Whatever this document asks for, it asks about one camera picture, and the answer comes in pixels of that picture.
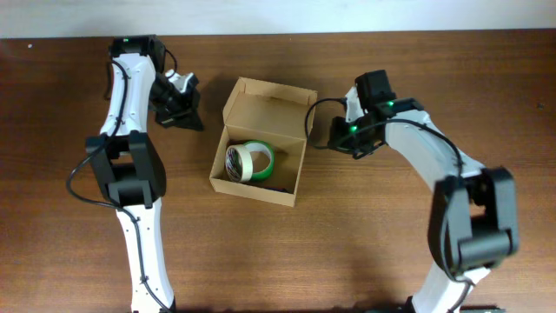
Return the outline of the green tape roll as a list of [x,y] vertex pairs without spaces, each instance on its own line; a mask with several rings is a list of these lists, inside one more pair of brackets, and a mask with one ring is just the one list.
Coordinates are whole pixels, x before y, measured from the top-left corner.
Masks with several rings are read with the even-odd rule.
[[270,178],[275,165],[275,153],[272,147],[268,143],[258,140],[248,141],[244,147],[248,150],[253,165],[250,181],[260,182]]

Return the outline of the brown cardboard box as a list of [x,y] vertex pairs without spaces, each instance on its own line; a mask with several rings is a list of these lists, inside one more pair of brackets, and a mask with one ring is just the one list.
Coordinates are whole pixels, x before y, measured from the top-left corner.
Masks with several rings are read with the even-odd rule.
[[[240,77],[222,111],[224,128],[209,175],[214,190],[293,207],[307,148],[305,130],[314,121],[308,109],[316,100],[315,90]],[[232,182],[225,170],[226,150],[252,140],[272,147],[273,173],[260,182]],[[264,187],[286,188],[290,193]]]

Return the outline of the black silver marker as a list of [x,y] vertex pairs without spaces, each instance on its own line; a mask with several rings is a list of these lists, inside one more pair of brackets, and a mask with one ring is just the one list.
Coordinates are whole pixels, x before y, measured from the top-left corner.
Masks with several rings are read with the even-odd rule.
[[281,193],[290,193],[290,192],[288,191],[288,189],[286,189],[286,188],[264,187],[264,189],[266,189],[266,190],[272,190],[272,191],[277,191],[277,192],[281,192]]

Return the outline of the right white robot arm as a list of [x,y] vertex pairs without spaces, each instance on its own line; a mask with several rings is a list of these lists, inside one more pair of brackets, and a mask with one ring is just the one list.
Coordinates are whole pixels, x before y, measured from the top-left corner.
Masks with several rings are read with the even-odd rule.
[[476,285],[520,245],[516,187],[504,167],[487,168],[460,150],[414,98],[399,98],[384,70],[354,80],[327,147],[355,159],[386,145],[433,192],[427,230],[433,264],[402,312],[459,312]]

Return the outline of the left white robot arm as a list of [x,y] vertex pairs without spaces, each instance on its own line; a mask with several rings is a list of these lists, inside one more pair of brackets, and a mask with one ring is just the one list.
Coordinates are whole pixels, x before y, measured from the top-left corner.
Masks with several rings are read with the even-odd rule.
[[164,128],[201,131],[200,93],[193,73],[166,70],[170,51],[155,35],[117,37],[109,47],[109,111],[96,137],[86,140],[103,206],[122,226],[134,312],[173,312],[175,295],[165,267],[161,214],[167,177],[148,135],[150,112]]

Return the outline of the cream masking tape roll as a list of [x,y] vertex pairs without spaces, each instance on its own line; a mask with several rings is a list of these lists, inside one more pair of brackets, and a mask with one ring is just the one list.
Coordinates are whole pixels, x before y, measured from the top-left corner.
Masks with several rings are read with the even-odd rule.
[[246,183],[253,176],[253,159],[243,144],[231,145],[225,153],[225,170],[235,183]]

